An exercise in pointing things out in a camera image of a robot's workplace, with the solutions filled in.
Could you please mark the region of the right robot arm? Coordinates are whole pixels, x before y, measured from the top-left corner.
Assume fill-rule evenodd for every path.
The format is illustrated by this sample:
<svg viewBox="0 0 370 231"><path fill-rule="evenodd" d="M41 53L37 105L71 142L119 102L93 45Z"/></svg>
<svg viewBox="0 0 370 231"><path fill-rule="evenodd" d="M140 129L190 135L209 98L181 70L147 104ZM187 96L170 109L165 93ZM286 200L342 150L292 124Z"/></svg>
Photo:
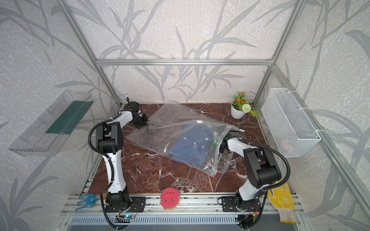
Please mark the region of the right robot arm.
<svg viewBox="0 0 370 231"><path fill-rule="evenodd" d="M267 199L268 191L284 185L291 175L286 157L268 146L243 140L237 131L231 131L223 138L220 150L228 150L243 157L247 172L247 180L234 196L219 198L223 212L248 212L255 209L256 215L264 207L260 198Z"/></svg>

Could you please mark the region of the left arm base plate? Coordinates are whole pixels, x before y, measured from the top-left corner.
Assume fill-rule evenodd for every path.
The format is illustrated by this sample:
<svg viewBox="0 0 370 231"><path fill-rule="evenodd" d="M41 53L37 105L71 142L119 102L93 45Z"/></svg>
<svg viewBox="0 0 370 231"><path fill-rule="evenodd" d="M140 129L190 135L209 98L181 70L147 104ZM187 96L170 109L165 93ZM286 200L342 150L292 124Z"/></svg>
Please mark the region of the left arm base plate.
<svg viewBox="0 0 370 231"><path fill-rule="evenodd" d="M107 202L105 206L105 212L107 213L118 213L118 212L133 212L143 213L145 208L146 197L138 196L131 197L127 202L122 200L116 200L113 202Z"/></svg>

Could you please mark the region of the blue checked shirt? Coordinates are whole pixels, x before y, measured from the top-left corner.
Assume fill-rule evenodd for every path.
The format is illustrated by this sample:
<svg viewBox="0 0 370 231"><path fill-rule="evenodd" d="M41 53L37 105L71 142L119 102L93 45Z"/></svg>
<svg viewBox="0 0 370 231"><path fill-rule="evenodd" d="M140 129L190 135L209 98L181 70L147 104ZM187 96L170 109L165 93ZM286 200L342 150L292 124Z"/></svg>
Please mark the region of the blue checked shirt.
<svg viewBox="0 0 370 231"><path fill-rule="evenodd" d="M167 154L190 167L200 168L213 161L217 151L219 132L209 125L193 123L185 126Z"/></svg>

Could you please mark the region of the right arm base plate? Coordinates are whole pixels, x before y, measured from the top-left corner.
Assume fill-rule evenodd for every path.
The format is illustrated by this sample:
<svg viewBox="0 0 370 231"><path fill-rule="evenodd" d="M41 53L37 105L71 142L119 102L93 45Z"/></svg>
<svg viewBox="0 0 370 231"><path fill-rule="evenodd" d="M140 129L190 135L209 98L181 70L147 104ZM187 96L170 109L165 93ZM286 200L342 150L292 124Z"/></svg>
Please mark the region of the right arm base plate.
<svg viewBox="0 0 370 231"><path fill-rule="evenodd" d="M259 212L260 202L258 199L243 201L236 196L222 196L217 199L217 203L222 206L223 212Z"/></svg>

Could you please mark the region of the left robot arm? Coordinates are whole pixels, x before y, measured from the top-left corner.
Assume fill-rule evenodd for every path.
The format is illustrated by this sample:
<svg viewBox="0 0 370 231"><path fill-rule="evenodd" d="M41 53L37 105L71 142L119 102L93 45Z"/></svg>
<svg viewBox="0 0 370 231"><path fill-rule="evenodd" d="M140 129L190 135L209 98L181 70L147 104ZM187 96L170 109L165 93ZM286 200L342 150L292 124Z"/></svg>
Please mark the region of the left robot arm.
<svg viewBox="0 0 370 231"><path fill-rule="evenodd" d="M108 174L108 186L101 191L107 192L102 202L105 213L128 210L133 202L125 182L121 154L124 146L122 128L131 123L136 128L147 125L148 118L141 109L125 109L115 117L96 124L88 135L88 145L103 156Z"/></svg>

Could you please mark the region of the clear vacuum bag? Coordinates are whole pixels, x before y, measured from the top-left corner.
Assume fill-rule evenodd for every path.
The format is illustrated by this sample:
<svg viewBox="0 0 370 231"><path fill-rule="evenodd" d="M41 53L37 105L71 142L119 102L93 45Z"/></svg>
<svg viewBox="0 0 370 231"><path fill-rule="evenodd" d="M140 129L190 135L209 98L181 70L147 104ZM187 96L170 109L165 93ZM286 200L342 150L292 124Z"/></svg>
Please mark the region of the clear vacuum bag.
<svg viewBox="0 0 370 231"><path fill-rule="evenodd" d="M225 173L232 155L224 138L241 130L182 104L164 104L148 124L126 136L131 143L211 177Z"/></svg>

